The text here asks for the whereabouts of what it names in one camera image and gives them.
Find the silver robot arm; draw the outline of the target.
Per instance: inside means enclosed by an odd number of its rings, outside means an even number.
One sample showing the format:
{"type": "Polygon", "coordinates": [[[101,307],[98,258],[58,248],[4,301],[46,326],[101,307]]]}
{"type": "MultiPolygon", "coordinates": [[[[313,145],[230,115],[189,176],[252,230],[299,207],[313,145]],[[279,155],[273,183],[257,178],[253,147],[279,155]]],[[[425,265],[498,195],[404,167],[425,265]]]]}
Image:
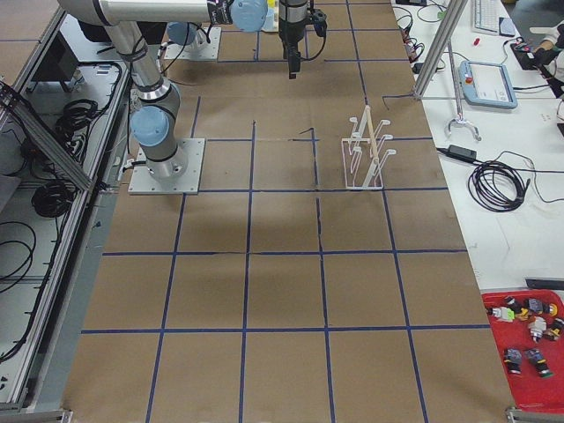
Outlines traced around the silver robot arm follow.
{"type": "Polygon", "coordinates": [[[62,1],[60,6],[79,21],[101,26],[119,56],[130,64],[142,107],[130,127],[145,154],[149,175],[166,180],[183,174],[189,164],[174,137],[180,94],[150,58],[139,29],[141,22],[185,22],[234,25],[258,32],[267,19],[265,1],[62,1]]]}
{"type": "Polygon", "coordinates": [[[191,22],[170,22],[167,24],[168,40],[181,47],[201,48],[207,42],[205,30],[191,22]]]}

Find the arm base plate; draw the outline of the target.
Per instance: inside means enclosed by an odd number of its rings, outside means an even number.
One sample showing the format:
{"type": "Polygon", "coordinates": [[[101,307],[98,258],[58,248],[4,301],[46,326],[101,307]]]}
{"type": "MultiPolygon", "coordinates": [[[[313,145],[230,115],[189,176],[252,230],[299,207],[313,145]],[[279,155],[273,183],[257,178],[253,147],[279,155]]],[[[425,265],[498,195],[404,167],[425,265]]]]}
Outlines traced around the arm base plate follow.
{"type": "Polygon", "coordinates": [[[129,184],[131,195],[196,195],[199,191],[204,159],[204,138],[180,138],[177,151],[170,160],[148,160],[142,147],[129,184]]]}
{"type": "Polygon", "coordinates": [[[191,24],[174,23],[167,28],[168,40],[164,44],[162,57],[172,61],[192,62],[216,61],[219,56],[221,29],[218,26],[196,27],[191,24]]]}

